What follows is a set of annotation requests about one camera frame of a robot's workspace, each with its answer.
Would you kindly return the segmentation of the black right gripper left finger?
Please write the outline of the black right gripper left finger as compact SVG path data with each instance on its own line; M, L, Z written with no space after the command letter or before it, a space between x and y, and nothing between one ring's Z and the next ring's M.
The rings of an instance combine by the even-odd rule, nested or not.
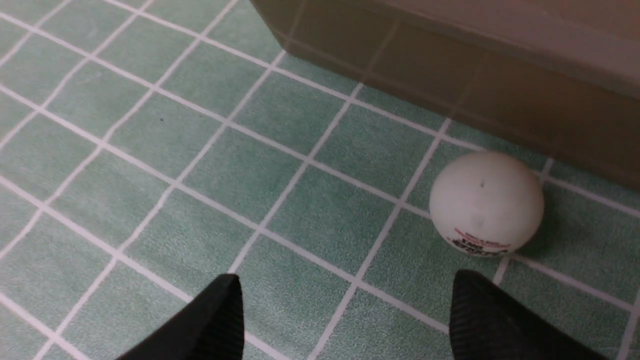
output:
M169 321L121 360L241 360L245 346L243 292L236 274L218 275Z

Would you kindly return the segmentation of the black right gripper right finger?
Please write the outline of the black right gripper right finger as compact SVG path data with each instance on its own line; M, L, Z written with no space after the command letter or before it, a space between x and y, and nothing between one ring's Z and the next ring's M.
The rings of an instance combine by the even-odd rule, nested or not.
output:
M455 360L602 360L477 271L455 273L449 316Z

